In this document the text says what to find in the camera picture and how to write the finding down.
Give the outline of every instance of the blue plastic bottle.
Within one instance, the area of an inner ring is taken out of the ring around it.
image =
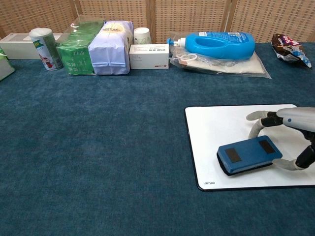
[[[169,38],[167,43],[216,59],[249,59],[255,50],[254,38],[244,32],[192,33],[175,42]]]

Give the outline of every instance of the white box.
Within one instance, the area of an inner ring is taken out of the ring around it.
[[[168,69],[168,44],[133,44],[129,51],[131,69]]]
[[[62,34],[55,33],[57,40]],[[39,54],[28,33],[11,33],[0,40],[0,47],[9,59],[38,59]]]

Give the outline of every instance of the blue carpet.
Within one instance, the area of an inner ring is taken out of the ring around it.
[[[315,44],[303,44],[315,64]],[[315,72],[257,44],[272,80],[185,71],[67,76],[12,60],[0,82],[0,235],[315,233],[315,189],[202,192],[184,108],[315,106]]]

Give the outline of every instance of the white cup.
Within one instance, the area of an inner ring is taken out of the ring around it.
[[[133,32],[134,44],[151,44],[150,30],[145,27],[136,28]]]

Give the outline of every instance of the can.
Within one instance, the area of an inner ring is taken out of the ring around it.
[[[30,31],[29,35],[47,70],[58,70],[63,67],[51,29],[35,28]]]

